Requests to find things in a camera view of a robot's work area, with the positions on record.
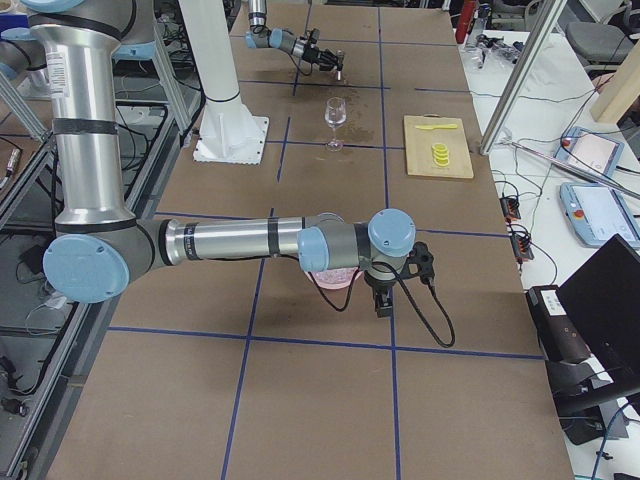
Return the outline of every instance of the monitor stand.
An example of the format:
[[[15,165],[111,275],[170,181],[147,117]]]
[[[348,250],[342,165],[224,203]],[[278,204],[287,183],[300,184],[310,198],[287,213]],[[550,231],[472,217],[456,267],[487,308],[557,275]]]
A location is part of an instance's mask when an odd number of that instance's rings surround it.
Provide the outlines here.
[[[549,385],[554,393],[556,405],[559,399],[580,395],[586,390],[601,388],[610,384],[608,380],[600,380],[593,376],[595,373],[587,363],[569,365],[565,363],[546,362]],[[605,401],[598,406],[573,412],[568,416],[586,418],[563,418],[560,420],[562,429],[574,445],[582,445],[596,438],[602,437],[611,418],[618,410],[618,402]],[[611,426],[609,439],[628,438],[624,418],[619,416]]]

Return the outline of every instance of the black device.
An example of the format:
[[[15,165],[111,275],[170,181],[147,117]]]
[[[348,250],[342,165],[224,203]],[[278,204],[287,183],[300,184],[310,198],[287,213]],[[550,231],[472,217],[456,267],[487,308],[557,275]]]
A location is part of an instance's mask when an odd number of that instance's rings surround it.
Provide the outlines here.
[[[577,332],[613,379],[606,382],[593,378],[593,372],[582,372],[580,381],[571,382],[570,367],[586,365],[547,365],[558,415],[591,419],[566,429],[573,443],[602,436],[618,398],[639,402],[635,409],[640,411],[639,285],[640,256],[615,235],[556,292]],[[611,438],[626,436],[622,419],[618,423],[613,425],[618,433]]]
[[[557,285],[532,287],[527,291],[527,303],[547,358],[578,364],[591,353],[560,304],[557,290]]]

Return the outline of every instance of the red cylinder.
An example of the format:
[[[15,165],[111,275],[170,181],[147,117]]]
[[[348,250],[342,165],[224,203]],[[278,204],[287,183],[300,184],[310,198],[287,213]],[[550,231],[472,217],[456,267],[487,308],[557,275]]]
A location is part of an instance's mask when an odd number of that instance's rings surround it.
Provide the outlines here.
[[[458,42],[458,44],[464,43],[475,10],[476,0],[464,0],[462,11],[460,12],[460,19],[458,20],[458,27],[456,28],[456,42]]]

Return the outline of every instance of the white table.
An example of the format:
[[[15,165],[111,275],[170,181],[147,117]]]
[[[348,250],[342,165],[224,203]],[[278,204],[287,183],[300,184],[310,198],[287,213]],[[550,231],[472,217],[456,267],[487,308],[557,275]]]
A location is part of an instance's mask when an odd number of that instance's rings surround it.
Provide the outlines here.
[[[506,43],[514,41],[526,41],[525,32],[485,32],[489,37],[504,37]],[[474,95],[474,106],[480,128],[484,131],[496,105],[498,97],[511,74],[512,67],[499,62],[496,58],[489,57],[484,68],[478,69],[468,53],[461,50],[463,64],[469,88]],[[566,39],[560,34],[552,34],[546,48],[536,61],[530,78],[521,93],[522,96],[561,100],[586,94],[580,98],[564,102],[540,101],[520,98],[511,113],[506,127],[512,132],[513,139],[558,139],[569,125],[576,112],[589,98],[593,85],[580,62],[571,50]],[[618,127],[611,124],[595,122],[590,113],[590,107],[597,100],[597,94],[587,102],[576,125],[588,128],[595,132],[616,132]],[[624,137],[620,133],[612,134],[620,140]],[[540,142],[534,140],[521,140],[521,142],[543,153],[553,154],[558,148],[558,142]],[[559,187],[568,181],[581,181],[569,174],[550,168],[545,160],[533,157],[525,152],[518,152],[516,160],[514,150],[511,147],[496,146],[490,153],[491,167],[494,169],[494,178],[506,180],[514,184],[519,192],[535,192],[539,190],[532,185],[542,186],[542,196],[536,209],[538,199],[535,195],[527,194],[520,198],[520,212],[522,220],[518,223],[532,230],[533,242],[544,249],[558,266],[555,283],[562,284],[573,272],[575,272],[593,253],[595,249],[584,247],[574,234],[562,209],[559,198]],[[637,159],[628,147],[625,148],[620,166],[633,170],[640,170]],[[614,179],[625,187],[634,191],[640,191],[640,176],[626,174],[617,171]],[[509,185],[496,184],[498,193],[515,193]],[[640,213],[640,202],[625,197],[631,211]],[[552,262],[539,250],[534,249],[535,259],[526,262],[522,269],[522,285],[525,289],[533,285],[549,284],[554,277]],[[593,362],[595,371],[601,370],[595,359]],[[625,414],[636,418],[635,412],[628,408]],[[624,472],[630,475],[640,476],[640,425],[631,424],[628,427],[630,439],[622,441],[609,441],[605,451],[613,455],[613,460],[602,460],[598,469],[598,478],[612,479],[614,472]],[[595,452],[600,447],[600,439],[593,440],[582,446],[575,446],[568,440],[567,449],[576,475],[591,476],[595,461]]]

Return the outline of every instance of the computer monitor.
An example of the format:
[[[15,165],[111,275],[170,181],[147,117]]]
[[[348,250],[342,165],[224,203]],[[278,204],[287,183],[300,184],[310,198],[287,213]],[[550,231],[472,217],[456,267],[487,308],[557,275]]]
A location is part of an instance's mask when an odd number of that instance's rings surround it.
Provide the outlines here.
[[[560,415],[627,397],[640,413],[640,256],[613,236],[557,291],[613,383],[556,400]]]

